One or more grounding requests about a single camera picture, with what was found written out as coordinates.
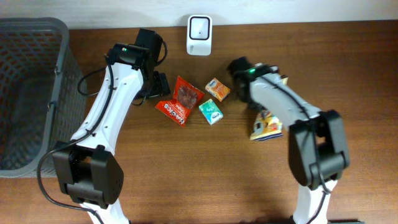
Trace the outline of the yellow chip bag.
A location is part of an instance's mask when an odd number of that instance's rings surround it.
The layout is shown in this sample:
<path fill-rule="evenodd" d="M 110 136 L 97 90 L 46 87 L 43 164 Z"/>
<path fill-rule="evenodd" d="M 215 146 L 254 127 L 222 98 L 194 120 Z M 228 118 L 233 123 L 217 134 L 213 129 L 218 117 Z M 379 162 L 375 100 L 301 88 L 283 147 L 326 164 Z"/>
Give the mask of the yellow chip bag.
<path fill-rule="evenodd" d="M 279 138 L 283 136 L 282 127 L 283 124 L 278 117 L 274 116 L 269 110 L 263 109 L 256 116 L 249 139 L 252 141 L 266 141 Z"/>

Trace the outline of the orange small box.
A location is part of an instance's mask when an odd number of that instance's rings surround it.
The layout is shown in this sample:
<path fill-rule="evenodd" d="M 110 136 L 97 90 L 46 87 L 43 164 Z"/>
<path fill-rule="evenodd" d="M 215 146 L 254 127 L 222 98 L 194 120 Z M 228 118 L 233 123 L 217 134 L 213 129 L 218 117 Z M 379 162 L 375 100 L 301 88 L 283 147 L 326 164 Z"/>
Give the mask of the orange small box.
<path fill-rule="evenodd" d="M 206 84 L 205 90 L 214 96 L 218 101 L 222 102 L 229 94 L 230 89 L 222 84 L 218 79 L 214 78 Z"/>

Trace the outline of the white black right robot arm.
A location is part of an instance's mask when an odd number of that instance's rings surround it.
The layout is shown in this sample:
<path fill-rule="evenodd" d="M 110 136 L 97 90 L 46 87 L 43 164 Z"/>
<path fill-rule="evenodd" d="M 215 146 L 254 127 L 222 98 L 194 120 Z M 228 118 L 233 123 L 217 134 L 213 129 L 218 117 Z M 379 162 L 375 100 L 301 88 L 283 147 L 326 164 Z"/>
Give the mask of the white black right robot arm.
<path fill-rule="evenodd" d="M 265 108 L 287 128 L 288 162 L 299 184 L 292 223 L 328 223 L 331 193 L 350 165 L 343 119 L 335 110 L 322 111 L 285 85 L 276 65 L 233 60 L 227 70 L 238 97 Z"/>

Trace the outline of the red snack packet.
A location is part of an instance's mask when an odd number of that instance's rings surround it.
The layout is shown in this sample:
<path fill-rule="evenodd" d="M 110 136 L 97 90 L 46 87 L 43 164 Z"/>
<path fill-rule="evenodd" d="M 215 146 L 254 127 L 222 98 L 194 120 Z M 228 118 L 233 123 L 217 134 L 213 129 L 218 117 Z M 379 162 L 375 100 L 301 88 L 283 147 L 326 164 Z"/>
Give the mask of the red snack packet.
<path fill-rule="evenodd" d="M 196 107 L 204 95 L 204 92 L 178 76 L 173 98 L 158 102 L 155 108 L 180 126 L 185 126 L 192 109 Z"/>

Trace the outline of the teal tissue pack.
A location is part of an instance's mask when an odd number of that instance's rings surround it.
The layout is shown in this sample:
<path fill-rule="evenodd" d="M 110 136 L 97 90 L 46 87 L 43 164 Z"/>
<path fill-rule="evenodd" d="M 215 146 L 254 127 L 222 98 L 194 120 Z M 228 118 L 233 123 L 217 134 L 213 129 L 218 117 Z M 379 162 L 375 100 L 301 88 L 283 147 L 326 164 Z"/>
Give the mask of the teal tissue pack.
<path fill-rule="evenodd" d="M 223 113 L 212 99 L 209 99 L 201 104 L 199 106 L 199 110 L 210 125 L 215 124 L 223 118 Z"/>

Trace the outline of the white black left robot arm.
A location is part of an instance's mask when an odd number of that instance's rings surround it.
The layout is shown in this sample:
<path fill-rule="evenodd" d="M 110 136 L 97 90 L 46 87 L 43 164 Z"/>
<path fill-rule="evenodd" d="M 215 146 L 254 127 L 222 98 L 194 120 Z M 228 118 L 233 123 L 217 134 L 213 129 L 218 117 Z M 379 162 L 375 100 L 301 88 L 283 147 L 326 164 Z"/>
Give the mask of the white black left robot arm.
<path fill-rule="evenodd" d="M 165 76 L 154 70 L 165 48 L 163 42 L 115 44 L 90 112 L 71 142 L 52 154 L 61 192 L 93 223 L 129 223 L 119 201 L 124 172 L 114 157 L 116 141 L 132 101 L 170 93 Z"/>

